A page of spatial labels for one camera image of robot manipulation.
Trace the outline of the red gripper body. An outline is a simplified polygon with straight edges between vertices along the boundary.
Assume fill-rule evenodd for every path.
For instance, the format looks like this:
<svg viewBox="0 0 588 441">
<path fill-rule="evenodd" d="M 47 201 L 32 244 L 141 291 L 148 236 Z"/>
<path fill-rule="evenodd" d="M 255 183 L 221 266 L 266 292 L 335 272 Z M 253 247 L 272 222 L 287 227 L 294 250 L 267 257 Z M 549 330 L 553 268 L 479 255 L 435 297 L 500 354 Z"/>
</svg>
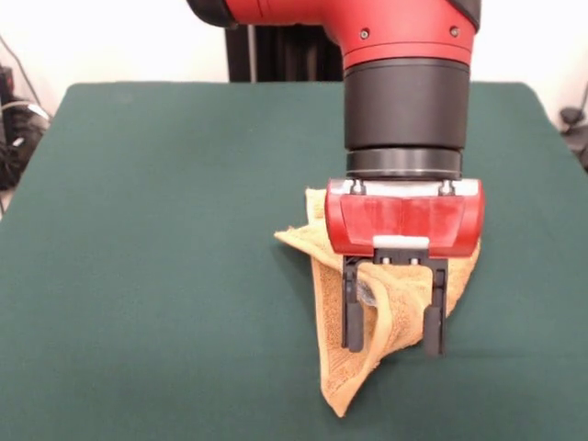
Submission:
<svg viewBox="0 0 588 441">
<path fill-rule="evenodd" d="M 345 266 L 468 257 L 480 240 L 484 211 L 477 179 L 332 179 L 324 200 L 327 235 Z"/>
</svg>

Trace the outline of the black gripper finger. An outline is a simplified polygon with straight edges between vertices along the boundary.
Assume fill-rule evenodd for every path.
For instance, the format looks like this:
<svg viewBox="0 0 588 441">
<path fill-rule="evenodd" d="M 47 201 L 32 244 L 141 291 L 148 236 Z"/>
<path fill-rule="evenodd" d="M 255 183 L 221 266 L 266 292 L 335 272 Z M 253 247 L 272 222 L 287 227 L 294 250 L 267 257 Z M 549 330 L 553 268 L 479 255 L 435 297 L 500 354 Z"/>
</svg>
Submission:
<svg viewBox="0 0 588 441">
<path fill-rule="evenodd" d="M 357 294 L 360 257 L 345 256 L 342 274 L 342 347 L 359 353 L 364 346 L 364 312 Z"/>
<path fill-rule="evenodd" d="M 430 304 L 424 309 L 423 346 L 429 356 L 442 356 L 445 353 L 448 261 L 429 260 L 427 267 L 432 272 L 432 294 Z"/>
</svg>

